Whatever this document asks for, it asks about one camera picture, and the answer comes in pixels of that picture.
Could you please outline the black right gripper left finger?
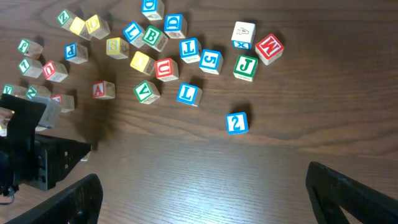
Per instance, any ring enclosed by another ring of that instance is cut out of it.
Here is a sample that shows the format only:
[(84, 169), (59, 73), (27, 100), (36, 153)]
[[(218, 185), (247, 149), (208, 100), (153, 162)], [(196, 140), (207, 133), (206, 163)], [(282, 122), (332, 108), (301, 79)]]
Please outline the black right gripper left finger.
[(97, 224), (102, 201), (100, 179), (96, 174), (90, 174), (7, 224)]

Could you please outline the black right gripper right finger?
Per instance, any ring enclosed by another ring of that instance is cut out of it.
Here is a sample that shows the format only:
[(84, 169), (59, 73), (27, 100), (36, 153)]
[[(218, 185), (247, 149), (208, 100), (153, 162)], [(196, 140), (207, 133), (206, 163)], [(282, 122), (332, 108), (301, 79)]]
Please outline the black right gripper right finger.
[(318, 223), (397, 223), (397, 200), (319, 162), (308, 165), (305, 185)]

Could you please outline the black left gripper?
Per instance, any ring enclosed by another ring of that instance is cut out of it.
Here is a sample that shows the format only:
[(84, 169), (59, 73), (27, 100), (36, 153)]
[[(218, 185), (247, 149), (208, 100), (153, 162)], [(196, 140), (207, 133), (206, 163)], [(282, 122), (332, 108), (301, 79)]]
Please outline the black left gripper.
[(39, 126), (55, 126), (62, 110), (56, 100), (4, 93), (1, 108), (14, 112), (1, 138), (1, 190), (18, 190), (20, 184), (50, 190), (91, 151), (89, 143), (36, 133)]

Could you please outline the yellow O block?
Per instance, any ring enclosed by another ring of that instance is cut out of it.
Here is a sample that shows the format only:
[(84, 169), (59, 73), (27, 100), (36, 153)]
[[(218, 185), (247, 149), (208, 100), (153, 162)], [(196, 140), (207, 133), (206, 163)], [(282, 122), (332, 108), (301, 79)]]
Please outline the yellow O block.
[(88, 33), (99, 40), (110, 35), (108, 22), (97, 14), (87, 19), (85, 25)]

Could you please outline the yellow C block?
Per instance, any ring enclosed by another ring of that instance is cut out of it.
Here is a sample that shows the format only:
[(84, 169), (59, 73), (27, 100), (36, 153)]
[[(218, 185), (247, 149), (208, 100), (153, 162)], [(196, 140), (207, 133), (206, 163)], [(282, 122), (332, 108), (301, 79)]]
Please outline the yellow C block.
[(11, 120), (12, 116), (14, 115), (14, 111), (1, 108), (0, 110), (0, 135), (1, 137), (6, 137), (7, 136), (7, 126), (9, 121)]

